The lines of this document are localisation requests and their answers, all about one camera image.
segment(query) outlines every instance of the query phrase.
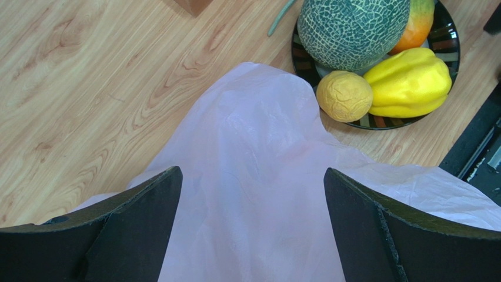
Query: light wood surface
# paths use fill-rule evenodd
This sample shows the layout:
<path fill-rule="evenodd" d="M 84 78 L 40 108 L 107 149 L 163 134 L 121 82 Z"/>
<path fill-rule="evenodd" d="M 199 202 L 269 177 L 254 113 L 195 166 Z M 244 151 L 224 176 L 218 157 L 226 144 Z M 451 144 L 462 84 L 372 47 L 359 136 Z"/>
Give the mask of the light wood surface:
<path fill-rule="evenodd" d="M 500 1 L 443 1 L 462 54 L 439 110 L 385 132 L 325 126 L 379 162 L 438 165 L 496 85 L 501 36 L 482 26 Z M 122 191 L 238 63 L 292 72 L 301 1 L 266 36 L 285 2 L 214 0 L 193 18 L 162 0 L 0 0 L 0 227 Z"/>

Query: lemon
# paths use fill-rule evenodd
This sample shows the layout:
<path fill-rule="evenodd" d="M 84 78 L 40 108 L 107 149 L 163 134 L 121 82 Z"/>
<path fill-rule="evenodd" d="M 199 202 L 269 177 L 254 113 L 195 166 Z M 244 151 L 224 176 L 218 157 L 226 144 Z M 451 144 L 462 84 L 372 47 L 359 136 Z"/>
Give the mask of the lemon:
<path fill-rule="evenodd" d="M 370 109 L 374 95 L 363 77 L 344 70 L 324 76 L 316 90 L 318 105 L 338 122 L 361 119 Z"/>

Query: bell pepper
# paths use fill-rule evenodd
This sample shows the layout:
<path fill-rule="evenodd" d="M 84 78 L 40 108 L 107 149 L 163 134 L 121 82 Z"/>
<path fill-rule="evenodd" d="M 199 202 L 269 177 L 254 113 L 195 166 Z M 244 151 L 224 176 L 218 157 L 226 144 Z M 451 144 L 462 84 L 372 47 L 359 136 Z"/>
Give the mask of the bell pepper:
<path fill-rule="evenodd" d="M 363 76 L 374 100 L 369 113 L 413 118 L 440 107 L 452 87 L 449 68 L 428 48 L 412 48 L 374 66 Z"/>

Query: cantaloupe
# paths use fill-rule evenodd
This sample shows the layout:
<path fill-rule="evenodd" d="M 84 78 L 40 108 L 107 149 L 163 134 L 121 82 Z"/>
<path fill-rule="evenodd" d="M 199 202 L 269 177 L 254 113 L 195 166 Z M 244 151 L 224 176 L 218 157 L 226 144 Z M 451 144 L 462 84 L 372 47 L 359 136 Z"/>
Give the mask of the cantaloupe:
<path fill-rule="evenodd" d="M 376 63 L 399 41 L 409 0 L 305 0 L 299 38 L 321 65 L 358 71 Z"/>

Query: papaya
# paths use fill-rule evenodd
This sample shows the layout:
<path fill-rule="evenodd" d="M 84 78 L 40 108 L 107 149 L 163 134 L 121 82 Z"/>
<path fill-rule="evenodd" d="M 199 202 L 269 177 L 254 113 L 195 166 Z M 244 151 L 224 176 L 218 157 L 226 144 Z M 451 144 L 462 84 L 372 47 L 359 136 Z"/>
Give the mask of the papaya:
<path fill-rule="evenodd" d="M 395 55 L 423 45 L 432 29 L 433 13 L 435 0 L 410 0 L 409 20 L 402 37 L 389 54 Z"/>

